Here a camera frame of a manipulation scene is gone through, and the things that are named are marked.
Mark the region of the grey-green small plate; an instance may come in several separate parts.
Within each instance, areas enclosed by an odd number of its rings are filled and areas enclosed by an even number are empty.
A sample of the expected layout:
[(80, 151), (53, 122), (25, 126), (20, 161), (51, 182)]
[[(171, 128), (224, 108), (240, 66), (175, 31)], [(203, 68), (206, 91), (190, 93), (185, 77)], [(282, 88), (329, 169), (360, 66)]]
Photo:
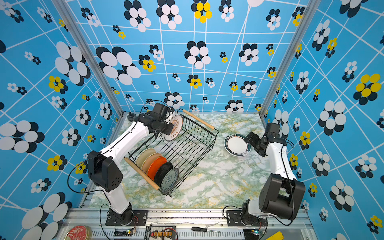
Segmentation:
[(173, 168), (167, 172), (161, 183), (161, 189), (164, 192), (169, 192), (175, 186), (178, 182), (179, 173), (180, 171), (178, 168)]

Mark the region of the white plate orange sunburst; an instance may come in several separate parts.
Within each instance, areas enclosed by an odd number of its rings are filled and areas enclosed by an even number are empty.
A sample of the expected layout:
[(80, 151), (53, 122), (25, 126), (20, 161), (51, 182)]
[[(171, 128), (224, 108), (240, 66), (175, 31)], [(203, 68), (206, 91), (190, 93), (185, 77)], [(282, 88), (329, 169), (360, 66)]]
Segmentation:
[(181, 115), (175, 115), (171, 118), (170, 123), (173, 124), (172, 131), (169, 135), (165, 135), (166, 141), (170, 142), (177, 138), (183, 128), (183, 117)]

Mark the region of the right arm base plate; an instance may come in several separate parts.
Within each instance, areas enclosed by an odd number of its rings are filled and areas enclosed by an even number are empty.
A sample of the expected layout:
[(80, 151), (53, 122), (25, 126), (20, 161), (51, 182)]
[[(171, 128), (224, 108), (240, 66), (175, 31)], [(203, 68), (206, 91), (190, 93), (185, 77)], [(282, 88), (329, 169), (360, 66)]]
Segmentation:
[(250, 219), (243, 218), (241, 210), (225, 210), (225, 217), (229, 227), (267, 227), (268, 221), (265, 217), (251, 216)]

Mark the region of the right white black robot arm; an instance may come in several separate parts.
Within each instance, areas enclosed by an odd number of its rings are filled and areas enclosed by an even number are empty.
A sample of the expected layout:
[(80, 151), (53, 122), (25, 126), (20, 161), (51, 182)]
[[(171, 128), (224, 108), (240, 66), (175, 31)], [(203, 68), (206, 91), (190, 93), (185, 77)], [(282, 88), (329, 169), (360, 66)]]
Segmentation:
[(271, 173), (262, 188), (259, 202), (247, 200), (242, 205), (241, 221), (246, 226), (262, 224), (262, 213), (279, 222), (295, 220), (305, 195), (305, 184), (297, 180), (287, 156), (287, 141), (279, 134), (280, 126), (268, 123), (262, 137), (250, 132), (245, 142), (251, 144), (261, 157), (270, 160)]

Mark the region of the white plate red rim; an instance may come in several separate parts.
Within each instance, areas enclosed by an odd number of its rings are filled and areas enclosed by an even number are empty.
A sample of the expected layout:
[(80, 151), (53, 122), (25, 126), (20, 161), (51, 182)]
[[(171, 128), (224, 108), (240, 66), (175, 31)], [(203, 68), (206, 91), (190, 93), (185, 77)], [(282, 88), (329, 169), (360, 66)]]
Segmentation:
[(244, 157), (251, 152), (251, 145), (245, 142), (245, 137), (240, 134), (231, 134), (225, 138), (226, 151), (235, 157)]

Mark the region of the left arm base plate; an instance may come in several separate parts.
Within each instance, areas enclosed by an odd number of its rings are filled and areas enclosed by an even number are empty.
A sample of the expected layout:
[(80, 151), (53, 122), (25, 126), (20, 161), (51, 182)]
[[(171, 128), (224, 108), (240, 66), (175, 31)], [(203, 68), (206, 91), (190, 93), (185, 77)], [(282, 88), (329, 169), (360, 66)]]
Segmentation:
[(107, 213), (106, 226), (145, 226), (148, 210), (127, 210), (123, 214), (117, 214), (112, 210)]

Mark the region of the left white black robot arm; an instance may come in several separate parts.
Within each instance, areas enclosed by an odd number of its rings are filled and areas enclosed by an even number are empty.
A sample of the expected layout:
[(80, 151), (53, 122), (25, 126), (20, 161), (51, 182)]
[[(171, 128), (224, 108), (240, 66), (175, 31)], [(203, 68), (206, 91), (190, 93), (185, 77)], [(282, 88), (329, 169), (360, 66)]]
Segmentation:
[(125, 197), (121, 161), (142, 139), (150, 134), (170, 135), (173, 110), (166, 104), (156, 103), (154, 109), (140, 113), (131, 126), (116, 140), (99, 152), (88, 154), (89, 178), (101, 188), (109, 204), (109, 219), (127, 226), (133, 219), (132, 204)]

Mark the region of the black wire dish rack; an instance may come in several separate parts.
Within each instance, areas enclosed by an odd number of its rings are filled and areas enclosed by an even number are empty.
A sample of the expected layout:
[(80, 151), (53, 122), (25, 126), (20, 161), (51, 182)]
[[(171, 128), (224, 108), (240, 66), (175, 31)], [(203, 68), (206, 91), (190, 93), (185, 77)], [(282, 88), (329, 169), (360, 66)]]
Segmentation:
[[(181, 133), (173, 141), (166, 141), (164, 134), (157, 137), (151, 136), (140, 142), (140, 145), (129, 151), (125, 161), (139, 173), (155, 190), (163, 195), (172, 196), (175, 190), (186, 180), (190, 173), (198, 166), (201, 160), (210, 152), (216, 142), (219, 130), (201, 118), (187, 112), (178, 110), (183, 117), (183, 128)], [(175, 186), (164, 192), (154, 180), (151, 180), (137, 165), (136, 159), (146, 149), (153, 148), (156, 153), (162, 154), (167, 162), (178, 168), (179, 178)]]

